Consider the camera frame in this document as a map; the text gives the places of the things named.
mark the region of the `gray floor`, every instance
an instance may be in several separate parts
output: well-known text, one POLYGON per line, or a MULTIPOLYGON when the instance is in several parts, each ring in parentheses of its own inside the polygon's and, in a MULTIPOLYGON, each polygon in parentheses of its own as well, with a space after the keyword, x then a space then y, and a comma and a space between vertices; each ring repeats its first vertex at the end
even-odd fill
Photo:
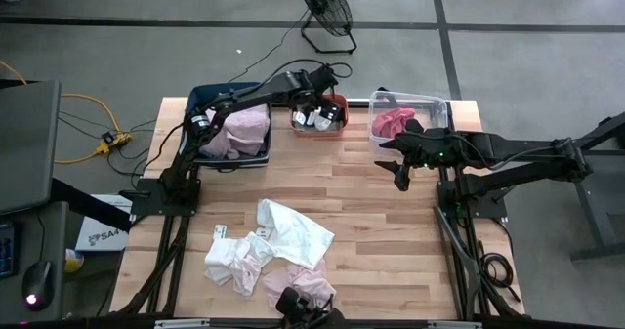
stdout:
MULTIPOLYGON (((434 22, 433 0, 349 0, 355 21, 434 22)), ((443 0, 458 23, 624 24, 625 0, 443 0)), ((23 0, 0 5, 1 15, 294 21, 301 0, 23 0)), ((279 42, 283 28, 158 28, 0 25, 1 58, 32 80, 59 79, 67 92, 99 97, 123 128, 156 116, 164 96, 224 82, 279 42)), ((345 40, 312 32, 322 45, 345 40)), ((245 80, 265 77, 301 57, 349 62, 354 76, 337 89, 352 98, 385 86, 449 99, 437 31, 357 29, 352 56, 317 56, 293 32, 245 80)), ((451 32, 462 98, 477 100, 484 129, 508 138, 579 136, 625 109, 625 34, 451 32)), ((10 76, 0 70, 0 76, 10 76)), ((106 122, 92 103, 63 100, 62 109, 106 122)), ((76 122, 93 134, 97 127, 76 122)), ((93 150, 97 141, 60 125, 57 157, 93 150)), ((128 154, 149 143, 138 133, 128 154)), ((130 170, 132 162, 115 157, 130 170)), ((102 158, 56 166, 55 175, 88 192, 115 192, 129 180, 102 158)), ((521 186, 506 199, 516 264, 527 312, 536 318, 625 325, 625 258, 572 264, 569 255, 592 240, 571 185, 521 186)), ((98 267, 114 267, 115 260, 98 267)), ((93 315, 109 277, 74 286, 69 310, 93 315)))

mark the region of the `yellow extension cord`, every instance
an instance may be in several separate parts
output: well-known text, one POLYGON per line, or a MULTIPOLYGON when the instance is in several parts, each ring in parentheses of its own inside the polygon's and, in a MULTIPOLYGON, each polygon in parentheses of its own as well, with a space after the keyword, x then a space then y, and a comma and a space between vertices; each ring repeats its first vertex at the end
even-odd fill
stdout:
MULTIPOLYGON (((24 84, 24 85, 28 85, 28 83, 26 82, 26 80, 13 68, 11 68, 8 64, 6 64, 3 61, 0 61, 0 65, 6 67, 7 69, 9 69, 12 73, 14 73, 18 79, 24 84)), ((123 131, 121 129, 119 129, 119 126, 117 125, 117 120, 115 120, 115 116, 113 115, 113 112, 110 111, 110 109, 108 108, 108 106, 100 101, 98 98, 95 98, 93 96, 89 96, 89 95, 84 95, 84 94, 73 94, 73 93, 69 93, 69 94, 61 94, 62 97, 65 98, 78 98, 78 99, 84 99, 84 100, 89 100, 92 102, 95 102, 97 104, 99 104, 102 108, 104 108, 104 110, 106 111, 106 113, 108 113, 108 116, 110 117, 110 121, 112 121, 113 123, 113 127, 115 128, 115 130, 117 131, 117 137, 119 140, 119 135, 123 135, 123 131)), ((99 154, 102 153, 108 153, 106 148, 103 148, 102 145, 98 146, 98 148, 91 153, 90 155, 86 156, 86 157, 82 157, 82 158, 78 158, 78 159, 69 159, 69 160, 55 160, 55 163, 57 164, 74 164, 74 163, 80 163, 80 162, 84 162, 86 160, 89 160, 99 154)))

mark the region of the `clear plastic container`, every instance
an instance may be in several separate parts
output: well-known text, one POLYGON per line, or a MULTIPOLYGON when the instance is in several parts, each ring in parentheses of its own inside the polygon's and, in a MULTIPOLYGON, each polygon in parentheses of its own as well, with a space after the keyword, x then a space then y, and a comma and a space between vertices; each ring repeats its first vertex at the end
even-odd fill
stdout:
POLYGON ((396 109, 408 109, 402 111, 403 115, 410 115, 412 114, 411 111, 414 111, 414 119, 417 119, 424 129, 446 128, 449 125, 447 104, 443 99, 432 96, 376 91, 371 94, 369 100, 368 130, 369 140, 372 143, 381 144, 394 138, 392 132, 396 131, 396 129, 380 132, 378 130, 379 126, 375 126, 375 121, 380 115, 396 109))

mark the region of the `wooden table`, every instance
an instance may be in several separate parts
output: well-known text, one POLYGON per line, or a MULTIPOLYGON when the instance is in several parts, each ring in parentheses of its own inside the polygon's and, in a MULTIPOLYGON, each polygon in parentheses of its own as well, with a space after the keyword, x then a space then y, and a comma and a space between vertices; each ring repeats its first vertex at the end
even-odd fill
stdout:
MULTIPOLYGON (((182 121, 186 103, 187 98, 163 99, 150 159, 165 135, 182 121)), ((476 102, 455 101, 451 105, 458 130, 481 131, 476 102)), ((346 318, 456 318, 433 212, 438 171, 414 169, 410 190, 398 191, 393 176, 373 164, 384 156, 380 155, 381 148, 368 142, 367 122, 366 109, 351 109, 350 123, 341 138, 299 138, 290 129, 286 111, 275 109, 268 167, 229 174, 200 169, 200 207, 190 223, 176 316, 279 316, 268 306, 262 279, 254 295, 244 297, 232 290, 231 282, 220 287, 203 275, 214 226, 228 226, 227 237, 244 237, 257 228, 258 201, 269 198, 336 234, 325 255, 326 276, 338 292, 335 307, 346 318)), ((148 177, 158 177, 169 166, 179 142, 180 132, 150 165, 148 177)), ((126 305, 152 271, 162 224, 162 217, 149 217, 131 230, 111 310, 126 305)), ((477 220, 476 232, 486 252, 501 253, 513 261, 507 236, 499 226, 477 220)), ((284 260, 273 260, 263 268, 263 274, 285 265, 284 260)), ((160 308, 168 283, 166 273, 160 308)), ((522 311, 522 305, 514 303, 507 291, 502 294, 522 311)))

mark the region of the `pink cloth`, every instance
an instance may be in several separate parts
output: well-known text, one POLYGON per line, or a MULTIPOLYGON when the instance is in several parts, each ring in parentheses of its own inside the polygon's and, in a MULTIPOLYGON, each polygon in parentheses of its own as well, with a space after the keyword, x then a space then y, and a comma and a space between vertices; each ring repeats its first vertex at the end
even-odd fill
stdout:
POLYGON ((413 119, 415 110, 412 108, 398 108, 378 115, 373 121, 373 135, 379 138, 394 139, 395 135, 403 133, 406 121, 413 119))
MULTIPOLYGON (((206 115, 213 120, 215 112, 208 109, 206 115)), ((265 104, 241 110, 226 118, 219 134, 200 151, 216 158, 237 159, 239 152, 255 156, 263 146, 269 128, 270 118, 265 104)))
POLYGON ((321 260, 314 270, 289 265, 265 275, 263 282, 270 307, 275 307, 287 286, 295 289, 300 296, 313 300, 317 306, 323 306, 330 296, 336 297, 336 290, 326 280, 324 273, 325 261, 321 260))

